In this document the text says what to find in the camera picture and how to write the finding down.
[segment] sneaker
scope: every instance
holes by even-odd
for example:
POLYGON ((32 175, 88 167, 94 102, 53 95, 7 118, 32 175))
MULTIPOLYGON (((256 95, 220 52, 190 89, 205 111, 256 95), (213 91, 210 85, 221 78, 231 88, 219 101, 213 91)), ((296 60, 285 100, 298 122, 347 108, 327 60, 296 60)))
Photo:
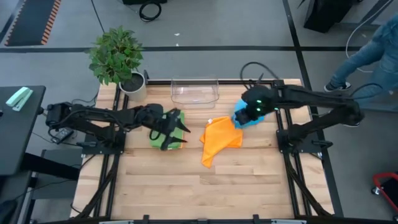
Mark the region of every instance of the sneaker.
POLYGON ((329 92, 333 92, 333 91, 344 91, 344 90, 348 90, 349 88, 351 88, 351 84, 349 82, 346 82, 345 85, 340 86, 340 87, 334 87, 331 83, 328 83, 327 85, 325 85, 323 87, 323 90, 327 93, 329 92))
POLYGON ((346 126, 346 127, 349 127, 349 128, 356 128, 356 127, 359 126, 359 122, 356 123, 356 124, 343 124, 343 125, 346 126))

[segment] transparent bin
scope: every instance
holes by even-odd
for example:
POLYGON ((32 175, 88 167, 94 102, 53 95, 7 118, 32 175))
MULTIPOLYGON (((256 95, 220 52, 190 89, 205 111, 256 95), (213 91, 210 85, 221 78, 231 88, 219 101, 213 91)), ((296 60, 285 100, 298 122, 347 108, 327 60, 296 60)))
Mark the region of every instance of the transparent bin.
POLYGON ((214 108, 218 97, 216 78, 172 78, 171 98, 178 109, 214 108))

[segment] green cloth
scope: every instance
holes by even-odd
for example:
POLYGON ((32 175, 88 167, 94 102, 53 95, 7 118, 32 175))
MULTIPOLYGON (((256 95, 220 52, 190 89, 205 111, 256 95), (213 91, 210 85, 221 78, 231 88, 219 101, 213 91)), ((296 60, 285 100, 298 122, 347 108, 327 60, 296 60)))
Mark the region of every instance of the green cloth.
MULTIPOLYGON (((181 111, 180 116, 178 116, 181 119, 181 122, 183 124, 185 124, 185 115, 184 112, 181 111)), ((156 137, 156 135, 158 134, 157 131, 153 131, 152 133, 152 137, 156 137)), ((174 136, 176 138, 179 139, 183 139, 183 131, 179 128, 175 128, 174 131, 171 133, 170 136, 174 136)), ((159 138, 156 140, 150 140, 150 144, 152 147, 156 147, 156 148, 160 148, 164 139, 165 139, 165 135, 164 134, 160 134, 159 138)), ((182 143, 181 142, 173 142, 172 144, 169 144, 168 146, 168 150, 173 150, 173 149, 179 149, 181 148, 182 143)))

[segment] orange cloth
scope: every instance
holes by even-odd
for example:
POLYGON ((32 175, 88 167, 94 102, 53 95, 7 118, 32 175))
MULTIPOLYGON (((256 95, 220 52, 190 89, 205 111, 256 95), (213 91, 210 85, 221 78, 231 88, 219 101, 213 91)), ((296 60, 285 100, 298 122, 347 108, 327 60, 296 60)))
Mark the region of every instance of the orange cloth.
POLYGON ((231 117, 225 116, 215 118, 211 123, 206 124, 205 133, 201 136, 203 143, 203 155, 201 163, 211 167, 213 157, 226 147, 239 148, 242 146, 243 130, 235 129, 231 117))

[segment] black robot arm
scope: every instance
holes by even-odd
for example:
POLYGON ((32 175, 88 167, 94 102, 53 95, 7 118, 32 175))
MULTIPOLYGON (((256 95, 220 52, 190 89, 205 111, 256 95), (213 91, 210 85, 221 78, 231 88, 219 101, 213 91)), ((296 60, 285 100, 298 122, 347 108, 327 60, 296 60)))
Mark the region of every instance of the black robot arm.
POLYGON ((278 109, 294 109, 302 106, 332 109, 326 115, 308 123, 293 124, 285 134, 286 142, 289 144, 297 144, 315 131, 336 124, 356 124, 364 118, 358 103, 350 97, 314 92, 297 85, 281 85, 272 88, 256 85, 242 94, 242 100, 248 105, 235 112, 236 121, 240 124, 255 121, 258 117, 278 109))
POLYGON ((52 129, 72 128, 96 137, 105 145, 112 146, 116 143, 117 132, 115 126, 101 127, 90 121, 114 123, 120 131, 131 131, 140 126, 162 133, 166 136, 161 150, 167 150, 173 142, 185 142, 183 139, 170 136, 175 128, 190 132, 180 118, 180 110, 172 109, 166 114, 162 105, 148 104, 134 108, 112 111, 107 109, 91 108, 71 103, 58 103, 48 105, 46 125, 52 129))

